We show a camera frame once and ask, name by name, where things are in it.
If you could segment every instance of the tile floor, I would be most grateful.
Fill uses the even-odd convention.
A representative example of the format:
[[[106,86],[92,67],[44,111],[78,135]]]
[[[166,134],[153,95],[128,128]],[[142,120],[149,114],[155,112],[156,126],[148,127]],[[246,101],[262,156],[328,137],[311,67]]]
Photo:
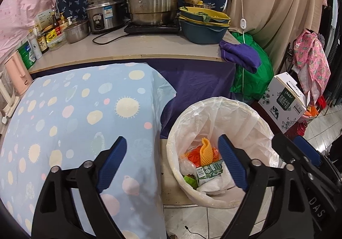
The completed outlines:
[[[327,154],[331,143],[340,135],[342,129],[342,105],[326,109],[309,123],[305,139],[318,151]],[[263,204],[264,209],[254,225],[252,233],[262,229],[271,201],[271,189],[266,191]],[[201,239],[197,234],[191,234],[185,229],[185,225],[191,232],[199,233],[205,238],[220,238],[234,217],[237,208],[212,209],[188,206],[164,206],[165,224],[168,232],[174,233],[179,239]]]

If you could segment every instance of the purple towel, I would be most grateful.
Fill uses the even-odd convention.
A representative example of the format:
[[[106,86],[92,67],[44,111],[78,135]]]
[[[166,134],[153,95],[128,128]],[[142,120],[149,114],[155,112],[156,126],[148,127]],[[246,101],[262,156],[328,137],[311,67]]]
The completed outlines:
[[[247,44],[231,44],[221,40],[219,45],[222,59],[234,62],[252,74],[255,74],[261,65],[258,52]]]

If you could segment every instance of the paper box with plant print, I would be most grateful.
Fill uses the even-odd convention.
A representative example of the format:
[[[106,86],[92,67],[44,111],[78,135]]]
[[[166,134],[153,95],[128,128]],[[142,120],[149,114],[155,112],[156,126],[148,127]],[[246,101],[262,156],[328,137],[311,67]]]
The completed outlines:
[[[310,101],[296,84],[287,72],[276,75],[259,100],[259,104],[283,133],[304,114]]]

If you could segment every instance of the purple cloth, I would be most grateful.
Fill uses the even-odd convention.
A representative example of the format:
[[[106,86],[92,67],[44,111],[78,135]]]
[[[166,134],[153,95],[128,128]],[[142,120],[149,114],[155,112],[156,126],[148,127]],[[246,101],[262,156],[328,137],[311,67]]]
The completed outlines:
[[[234,62],[252,74],[255,74],[261,65],[258,52],[247,44],[231,44],[221,40],[220,48],[222,59]]]
[[[180,114],[190,105],[210,97],[223,96],[234,99],[230,88],[234,81],[235,64],[232,62],[182,60],[182,59],[137,59],[100,61],[69,65],[32,74],[32,78],[51,75],[75,68],[112,63],[146,62],[157,70],[173,86],[177,95],[164,108],[160,118],[161,139],[167,139]]]

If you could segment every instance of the beige curtain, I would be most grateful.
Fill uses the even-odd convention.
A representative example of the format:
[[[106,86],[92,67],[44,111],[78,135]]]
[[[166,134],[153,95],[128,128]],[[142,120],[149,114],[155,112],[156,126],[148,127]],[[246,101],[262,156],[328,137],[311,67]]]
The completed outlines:
[[[307,28],[318,33],[323,0],[243,0],[246,31],[268,54],[276,74],[286,46]],[[225,11],[231,28],[240,29],[241,0],[231,0]]]

